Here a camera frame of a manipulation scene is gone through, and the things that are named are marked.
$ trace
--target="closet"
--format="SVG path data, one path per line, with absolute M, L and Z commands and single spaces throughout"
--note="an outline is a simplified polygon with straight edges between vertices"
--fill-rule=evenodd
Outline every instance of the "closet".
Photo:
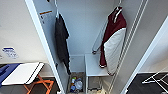
M 10 1 L 12 3 L 9 1 L 7 3 L 12 6 L 15 0 L 12 1 Z M 118 61 L 120 66 L 116 71 L 116 75 L 109 76 L 106 68 L 95 67 L 99 63 L 100 52 L 93 55 L 92 47 L 106 18 L 120 2 L 120 6 L 123 8 L 122 14 L 127 22 L 127 31 L 120 60 Z M 34 37 L 31 34 L 27 34 L 27 37 L 37 38 L 34 40 L 37 40 L 35 43 L 38 44 L 37 48 L 40 49 L 37 50 L 39 59 L 29 58 L 27 61 L 32 59 L 32 61 L 49 63 L 50 66 L 45 68 L 48 73 L 51 73 L 49 76 L 56 78 L 61 90 L 60 94 L 67 94 L 70 87 L 68 83 L 71 78 L 67 74 L 64 64 L 59 61 L 57 56 L 57 45 L 55 43 L 55 18 L 57 12 L 62 15 L 69 33 L 67 45 L 70 55 L 70 70 L 71 72 L 86 74 L 82 94 L 90 93 L 88 80 L 89 77 L 93 76 L 101 79 L 102 89 L 100 94 L 105 94 L 105 92 L 106 94 L 125 94 L 129 84 L 144 64 L 144 62 L 140 62 L 141 58 L 168 15 L 167 0 L 25 0 L 21 4 L 22 6 L 18 9 L 24 9 L 24 15 L 29 19 L 29 21 L 25 21 L 29 22 L 28 26 L 32 29 L 30 32 L 34 32 Z M 24 51 L 24 49 L 19 51 L 19 56 L 24 56 Z

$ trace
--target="hanger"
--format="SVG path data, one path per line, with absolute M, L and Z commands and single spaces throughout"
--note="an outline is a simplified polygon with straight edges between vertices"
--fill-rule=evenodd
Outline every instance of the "hanger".
M 120 14 L 120 12 L 122 11 L 122 8 L 120 9 L 119 7 L 121 7 L 120 5 L 121 5 L 121 0 L 119 0 L 119 4 L 118 4 L 118 6 L 117 6 L 117 8 L 116 8 L 116 10 L 118 11 L 117 13 L 116 13 L 116 15 L 115 15 L 115 18 L 114 18 L 114 23 L 116 22 L 116 20 L 117 20 L 117 17 L 118 17 L 118 15 Z
M 116 10 L 119 10 L 118 7 L 121 7 L 121 2 L 122 2 L 122 0 L 119 0 L 119 3 L 118 3 L 118 6 L 117 6 L 117 9 L 116 9 Z
M 58 6 L 57 6 L 57 0 L 55 0 L 55 6 L 56 6 L 56 10 L 57 10 L 57 13 L 56 13 L 56 18 L 59 18 L 59 12 L 58 12 Z

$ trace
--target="storage bin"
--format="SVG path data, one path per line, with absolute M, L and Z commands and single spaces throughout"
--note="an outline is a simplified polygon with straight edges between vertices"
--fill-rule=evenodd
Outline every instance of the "storage bin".
M 72 78 L 73 77 L 77 77 L 81 78 L 82 81 L 82 89 L 75 91 L 75 92 L 70 92 L 71 89 L 71 82 L 72 82 Z M 68 83 L 68 89 L 67 89 L 67 94 L 85 94 L 85 83 L 86 83 L 86 75 L 84 72 L 72 72 L 70 77 L 69 77 L 69 83 Z
M 95 92 L 101 91 L 102 89 L 102 82 L 100 77 L 91 76 L 88 77 L 88 91 L 94 90 Z

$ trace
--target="black coat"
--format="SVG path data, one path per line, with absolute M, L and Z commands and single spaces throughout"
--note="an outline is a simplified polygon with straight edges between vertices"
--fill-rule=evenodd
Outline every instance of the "black coat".
M 55 23 L 55 39 L 56 39 L 56 49 L 57 55 L 61 62 L 64 62 L 68 74 L 69 71 L 69 52 L 67 48 L 66 39 L 69 37 L 68 31 L 66 29 L 64 20 L 62 16 L 59 14 L 59 18 L 56 18 Z

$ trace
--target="open door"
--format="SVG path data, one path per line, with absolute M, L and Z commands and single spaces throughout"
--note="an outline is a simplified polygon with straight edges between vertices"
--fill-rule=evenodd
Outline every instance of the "open door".
M 55 0 L 25 0 L 29 13 L 34 22 L 53 74 L 62 94 L 66 94 L 69 76 L 65 66 L 56 54 L 55 32 Z

